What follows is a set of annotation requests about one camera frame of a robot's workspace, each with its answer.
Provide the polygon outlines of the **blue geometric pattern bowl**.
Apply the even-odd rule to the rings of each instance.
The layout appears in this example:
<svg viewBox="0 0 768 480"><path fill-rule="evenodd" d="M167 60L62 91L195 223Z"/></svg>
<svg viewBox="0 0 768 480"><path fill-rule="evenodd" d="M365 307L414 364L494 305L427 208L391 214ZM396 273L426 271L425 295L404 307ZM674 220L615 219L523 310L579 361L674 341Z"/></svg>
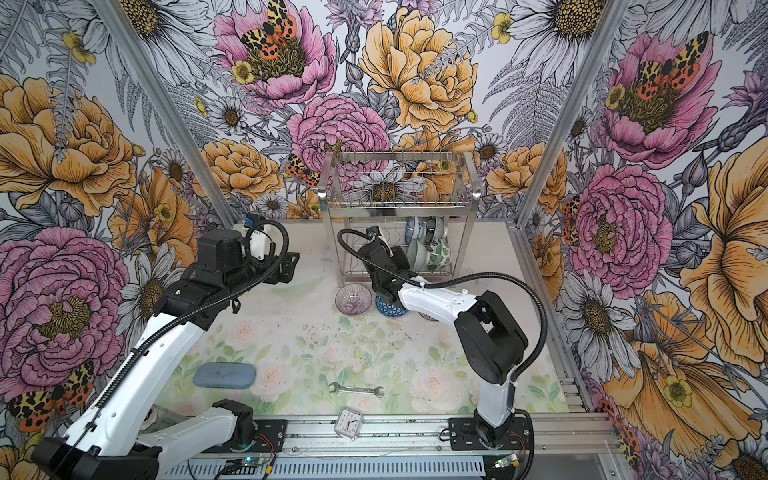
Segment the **blue geometric pattern bowl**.
<svg viewBox="0 0 768 480"><path fill-rule="evenodd" d="M379 313L387 318L401 318L408 313L407 309L391 305L381 296L376 296L375 306Z"/></svg>

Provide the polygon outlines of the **pink striped bowl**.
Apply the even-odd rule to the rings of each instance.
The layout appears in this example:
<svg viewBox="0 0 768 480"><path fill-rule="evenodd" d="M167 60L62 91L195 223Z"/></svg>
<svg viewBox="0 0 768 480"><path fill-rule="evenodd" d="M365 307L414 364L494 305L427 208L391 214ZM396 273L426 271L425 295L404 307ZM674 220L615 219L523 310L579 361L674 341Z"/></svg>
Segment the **pink striped bowl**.
<svg viewBox="0 0 768 480"><path fill-rule="evenodd" d="M350 283L340 288L334 299L336 309L345 316L360 316L373 303L373 295L363 284Z"/></svg>

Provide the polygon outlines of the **blue floral bowl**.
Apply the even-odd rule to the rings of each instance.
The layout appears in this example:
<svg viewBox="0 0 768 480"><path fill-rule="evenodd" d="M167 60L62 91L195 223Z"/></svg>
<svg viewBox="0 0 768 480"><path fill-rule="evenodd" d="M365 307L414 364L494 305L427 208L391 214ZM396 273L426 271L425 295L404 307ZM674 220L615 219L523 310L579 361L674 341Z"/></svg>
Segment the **blue floral bowl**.
<svg viewBox="0 0 768 480"><path fill-rule="evenodd" d="M408 217L405 225L404 241L410 244L412 241L421 241L427 231L427 217Z"/></svg>

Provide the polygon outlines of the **green leaf pattern bowl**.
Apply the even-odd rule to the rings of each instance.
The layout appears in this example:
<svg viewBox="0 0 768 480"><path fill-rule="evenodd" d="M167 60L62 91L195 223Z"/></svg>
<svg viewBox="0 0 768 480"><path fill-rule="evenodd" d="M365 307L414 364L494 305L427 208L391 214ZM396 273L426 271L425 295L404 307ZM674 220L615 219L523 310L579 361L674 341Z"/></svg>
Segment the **green leaf pattern bowl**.
<svg viewBox="0 0 768 480"><path fill-rule="evenodd" d="M434 240L429 246L427 268L429 271L440 271L451 263L451 249L446 239Z"/></svg>

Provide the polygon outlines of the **dark grey patterned bowl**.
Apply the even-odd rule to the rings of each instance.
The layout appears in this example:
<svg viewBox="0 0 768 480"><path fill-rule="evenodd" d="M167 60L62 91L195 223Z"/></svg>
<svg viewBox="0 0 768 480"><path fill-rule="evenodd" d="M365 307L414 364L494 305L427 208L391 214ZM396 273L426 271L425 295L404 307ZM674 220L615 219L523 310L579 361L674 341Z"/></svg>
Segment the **dark grey patterned bowl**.
<svg viewBox="0 0 768 480"><path fill-rule="evenodd" d="M447 220L444 217L429 217L426 226L425 241L429 244L443 240L447 236Z"/></svg>

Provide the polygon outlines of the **mint green striped bowl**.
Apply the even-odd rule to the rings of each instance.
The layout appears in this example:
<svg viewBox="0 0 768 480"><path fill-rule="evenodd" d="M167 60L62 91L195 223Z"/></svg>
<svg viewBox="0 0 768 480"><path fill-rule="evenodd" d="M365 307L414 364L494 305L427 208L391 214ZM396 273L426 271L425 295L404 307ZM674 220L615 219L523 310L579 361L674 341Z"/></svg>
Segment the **mint green striped bowl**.
<svg viewBox="0 0 768 480"><path fill-rule="evenodd" d="M412 271L427 271L430 251L425 243L418 239L413 239L407 249L407 258Z"/></svg>

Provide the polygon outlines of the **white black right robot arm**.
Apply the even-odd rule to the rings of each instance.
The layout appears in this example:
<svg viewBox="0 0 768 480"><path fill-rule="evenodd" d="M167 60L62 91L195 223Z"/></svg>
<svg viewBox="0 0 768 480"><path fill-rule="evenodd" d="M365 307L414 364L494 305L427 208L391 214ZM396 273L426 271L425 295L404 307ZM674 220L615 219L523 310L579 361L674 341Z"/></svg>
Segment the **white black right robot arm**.
<svg viewBox="0 0 768 480"><path fill-rule="evenodd" d="M515 367L524 360L528 339L501 297L430 288L410 270L402 249L381 239L357 250L374 291L389 304L426 315L454 328L468 365L482 380L474 413L479 440L497 448L514 417Z"/></svg>

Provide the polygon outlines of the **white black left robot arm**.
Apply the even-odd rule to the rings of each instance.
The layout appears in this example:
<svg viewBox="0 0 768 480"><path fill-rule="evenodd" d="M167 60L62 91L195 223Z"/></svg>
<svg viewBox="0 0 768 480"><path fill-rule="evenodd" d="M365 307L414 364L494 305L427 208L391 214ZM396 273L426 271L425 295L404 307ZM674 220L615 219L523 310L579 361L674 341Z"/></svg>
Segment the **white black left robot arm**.
<svg viewBox="0 0 768 480"><path fill-rule="evenodd" d="M51 479L155 479L213 447L246 450L257 437L250 407L232 400L155 433L142 425L187 352L218 314L275 275L289 257L289 234L262 219L245 234L203 236L198 259L166 287L144 332L116 374L61 437L45 437L31 460Z"/></svg>

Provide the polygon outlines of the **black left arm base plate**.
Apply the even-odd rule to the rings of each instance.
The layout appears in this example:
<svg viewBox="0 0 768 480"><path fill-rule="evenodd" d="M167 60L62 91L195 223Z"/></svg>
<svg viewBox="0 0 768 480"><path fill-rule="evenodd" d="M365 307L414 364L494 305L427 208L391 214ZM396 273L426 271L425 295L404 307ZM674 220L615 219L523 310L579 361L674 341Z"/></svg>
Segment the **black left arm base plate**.
<svg viewBox="0 0 768 480"><path fill-rule="evenodd" d="M288 422L284 419L256 419L245 427L241 451L252 453L281 453L287 437Z"/></svg>

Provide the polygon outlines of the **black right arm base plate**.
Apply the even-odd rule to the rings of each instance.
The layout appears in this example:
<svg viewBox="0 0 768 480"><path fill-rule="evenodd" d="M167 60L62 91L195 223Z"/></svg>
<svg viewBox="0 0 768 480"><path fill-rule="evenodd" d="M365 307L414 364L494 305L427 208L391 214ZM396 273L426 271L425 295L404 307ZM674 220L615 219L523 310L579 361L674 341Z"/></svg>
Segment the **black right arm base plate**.
<svg viewBox="0 0 768 480"><path fill-rule="evenodd" d="M479 417L448 419L448 441L454 451L529 450L534 433L533 422L518 411L500 427L493 427Z"/></svg>

